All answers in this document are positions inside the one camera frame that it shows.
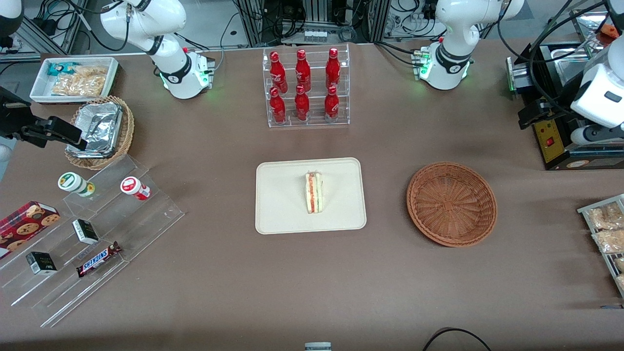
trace clear acrylic stand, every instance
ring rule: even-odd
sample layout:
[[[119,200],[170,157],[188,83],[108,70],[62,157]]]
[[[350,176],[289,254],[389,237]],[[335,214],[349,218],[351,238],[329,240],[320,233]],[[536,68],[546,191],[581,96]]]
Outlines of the clear acrylic stand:
[[[327,123],[325,121],[325,97],[327,96],[327,87],[325,86],[325,65],[329,58],[329,49],[335,47],[338,49],[338,61],[340,61],[340,83],[338,84],[337,96],[340,100],[338,104],[338,119],[336,122]],[[350,78],[349,78],[349,46],[333,45],[333,46],[306,46],[306,57],[310,63],[312,75],[312,89],[308,92],[310,99],[310,118],[306,122],[297,119],[295,109],[295,87],[297,79],[295,75],[295,66],[297,65],[297,54],[292,47],[273,47],[264,49],[262,60],[262,73],[265,83],[265,100],[266,115],[268,116],[269,127],[309,127],[309,126],[335,126],[341,124],[349,124],[351,122],[351,109],[349,105]],[[277,124],[271,113],[269,100],[269,89],[273,86],[271,80],[271,60],[269,54],[276,51],[280,54],[280,61],[286,69],[286,82],[288,83],[288,92],[282,94],[286,104],[286,123]]]
[[[124,177],[135,176],[150,187],[145,201],[121,193]],[[121,157],[91,179],[95,192],[90,197],[68,195],[56,206],[61,220],[25,250],[7,257],[0,268],[0,285],[12,305],[32,307],[41,319],[41,327],[52,327],[82,301],[122,270],[154,240],[176,223],[184,213],[151,180],[147,169],[130,156]],[[78,240],[72,222],[91,221],[99,236],[96,245]],[[123,249],[100,267],[79,278],[80,267],[108,245],[117,241]],[[47,252],[58,270],[53,275],[35,275],[26,255],[31,251]]]

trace bread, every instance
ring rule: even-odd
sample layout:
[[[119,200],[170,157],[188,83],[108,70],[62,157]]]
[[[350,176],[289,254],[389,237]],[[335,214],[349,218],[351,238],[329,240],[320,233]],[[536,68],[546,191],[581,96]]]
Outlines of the bread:
[[[323,177],[319,172],[306,173],[306,205],[308,213],[323,211]]]

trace packaged bread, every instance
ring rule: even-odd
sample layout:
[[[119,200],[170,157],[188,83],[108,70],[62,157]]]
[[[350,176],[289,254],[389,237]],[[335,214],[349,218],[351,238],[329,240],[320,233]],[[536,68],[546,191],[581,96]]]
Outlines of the packaged bread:
[[[624,228],[624,214],[616,202],[588,210],[587,217],[598,230]]]
[[[52,94],[62,96],[97,97],[102,94],[108,67],[74,66],[74,72],[60,73],[52,87]]]
[[[615,267],[618,267],[620,273],[624,273],[624,257],[615,260]]]
[[[603,230],[596,233],[595,240],[605,254],[624,252],[624,230]]]

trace small white bottle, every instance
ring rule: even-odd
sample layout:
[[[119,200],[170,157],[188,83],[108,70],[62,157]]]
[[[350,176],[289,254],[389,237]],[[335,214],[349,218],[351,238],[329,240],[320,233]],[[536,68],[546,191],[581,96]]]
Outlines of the small white bottle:
[[[58,181],[59,188],[73,192],[81,197],[90,196],[95,192],[95,185],[73,172],[64,173]]]

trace cookie box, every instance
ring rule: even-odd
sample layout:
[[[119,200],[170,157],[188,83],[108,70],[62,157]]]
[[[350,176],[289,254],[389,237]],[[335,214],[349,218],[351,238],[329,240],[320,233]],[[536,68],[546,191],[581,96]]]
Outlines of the cookie box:
[[[60,218],[55,208],[30,201],[0,220],[0,259]]]

